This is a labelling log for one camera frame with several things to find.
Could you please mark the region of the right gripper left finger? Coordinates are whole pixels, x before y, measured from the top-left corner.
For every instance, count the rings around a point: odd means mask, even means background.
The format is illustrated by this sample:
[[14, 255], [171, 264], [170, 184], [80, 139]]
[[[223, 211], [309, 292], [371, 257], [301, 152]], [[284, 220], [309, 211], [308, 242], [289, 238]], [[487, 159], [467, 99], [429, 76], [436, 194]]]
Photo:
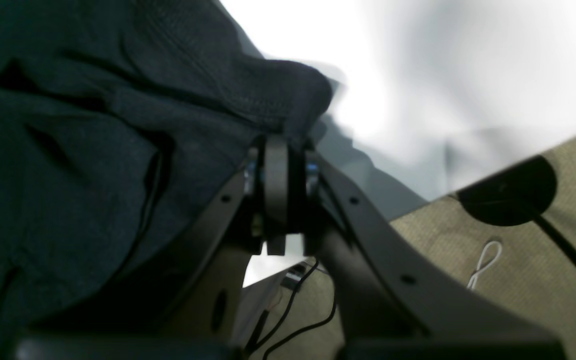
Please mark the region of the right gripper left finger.
[[289, 146], [254, 141], [195, 222], [125, 275], [35, 323], [20, 360], [237, 360], [228, 342], [253, 255], [283, 256]]

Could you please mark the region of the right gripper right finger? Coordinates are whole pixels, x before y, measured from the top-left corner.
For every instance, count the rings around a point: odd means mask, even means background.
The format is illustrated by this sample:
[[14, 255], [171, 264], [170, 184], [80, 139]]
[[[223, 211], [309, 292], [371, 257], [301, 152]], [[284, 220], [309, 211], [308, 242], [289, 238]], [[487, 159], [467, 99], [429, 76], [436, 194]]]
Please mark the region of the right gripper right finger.
[[542, 326], [466, 289], [398, 234], [308, 146], [289, 149], [290, 219], [327, 268], [346, 344], [339, 360], [564, 360]]

